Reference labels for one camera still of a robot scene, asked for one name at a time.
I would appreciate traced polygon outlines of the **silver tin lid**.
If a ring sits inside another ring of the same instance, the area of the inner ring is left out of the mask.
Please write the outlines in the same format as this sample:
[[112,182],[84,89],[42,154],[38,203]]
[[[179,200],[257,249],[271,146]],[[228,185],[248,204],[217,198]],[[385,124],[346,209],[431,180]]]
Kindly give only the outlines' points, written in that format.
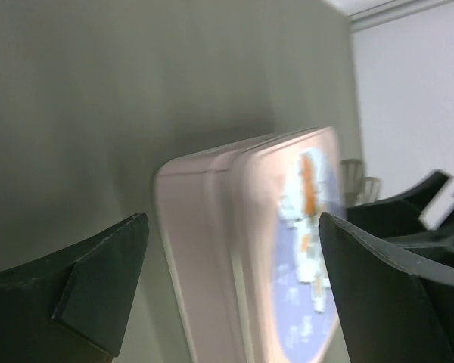
[[331,127],[272,136],[221,168],[222,236],[248,362],[321,362],[339,325],[319,218],[345,213]]

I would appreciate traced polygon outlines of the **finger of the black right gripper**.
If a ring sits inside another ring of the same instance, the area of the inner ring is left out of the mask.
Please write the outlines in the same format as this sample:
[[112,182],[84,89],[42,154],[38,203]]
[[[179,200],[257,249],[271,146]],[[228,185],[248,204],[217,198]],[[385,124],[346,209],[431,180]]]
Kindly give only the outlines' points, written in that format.
[[435,229],[421,215],[451,176],[433,171],[401,194],[347,209],[347,220],[405,250],[454,268],[454,207]]

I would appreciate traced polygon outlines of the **metal serving tongs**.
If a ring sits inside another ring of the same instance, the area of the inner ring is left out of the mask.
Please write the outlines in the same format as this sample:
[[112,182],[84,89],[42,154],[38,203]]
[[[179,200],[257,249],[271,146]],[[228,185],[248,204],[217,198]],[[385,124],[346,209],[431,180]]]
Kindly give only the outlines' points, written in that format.
[[346,207],[376,201],[381,193],[381,180],[365,174],[365,163],[358,159],[341,161]]

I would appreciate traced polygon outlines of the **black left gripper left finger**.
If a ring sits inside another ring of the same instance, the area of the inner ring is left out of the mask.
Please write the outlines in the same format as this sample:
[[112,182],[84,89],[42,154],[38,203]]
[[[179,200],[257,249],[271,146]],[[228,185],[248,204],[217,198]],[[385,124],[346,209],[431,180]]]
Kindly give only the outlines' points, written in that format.
[[111,362],[148,244],[144,213],[0,271],[0,362]]

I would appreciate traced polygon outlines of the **pink cookie tin box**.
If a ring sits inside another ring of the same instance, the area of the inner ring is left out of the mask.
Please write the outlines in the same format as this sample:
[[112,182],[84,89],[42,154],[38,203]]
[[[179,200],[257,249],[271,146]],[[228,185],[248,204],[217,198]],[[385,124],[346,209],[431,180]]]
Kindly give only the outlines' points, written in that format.
[[194,362],[245,362],[229,244],[225,176],[261,135],[178,157],[154,181],[160,235]]

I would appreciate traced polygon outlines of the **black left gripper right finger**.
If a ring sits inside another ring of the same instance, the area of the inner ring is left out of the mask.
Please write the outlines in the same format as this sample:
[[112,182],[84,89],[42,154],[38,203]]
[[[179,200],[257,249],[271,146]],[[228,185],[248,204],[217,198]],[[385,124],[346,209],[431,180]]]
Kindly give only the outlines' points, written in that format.
[[352,362],[454,362],[454,268],[323,213],[319,235]]

